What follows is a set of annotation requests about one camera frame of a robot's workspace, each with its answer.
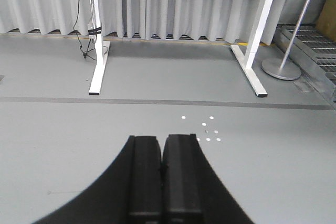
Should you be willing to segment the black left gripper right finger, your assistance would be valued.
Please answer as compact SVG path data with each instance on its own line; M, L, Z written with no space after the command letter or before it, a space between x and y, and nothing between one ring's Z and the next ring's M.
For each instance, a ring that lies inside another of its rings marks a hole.
M162 166L164 223L252 223L214 172L196 135L169 135Z

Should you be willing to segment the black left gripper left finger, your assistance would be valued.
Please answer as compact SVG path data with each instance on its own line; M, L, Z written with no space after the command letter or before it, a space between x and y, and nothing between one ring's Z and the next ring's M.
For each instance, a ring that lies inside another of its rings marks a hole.
M87 189L37 223L161 223L161 150L155 136L130 136Z

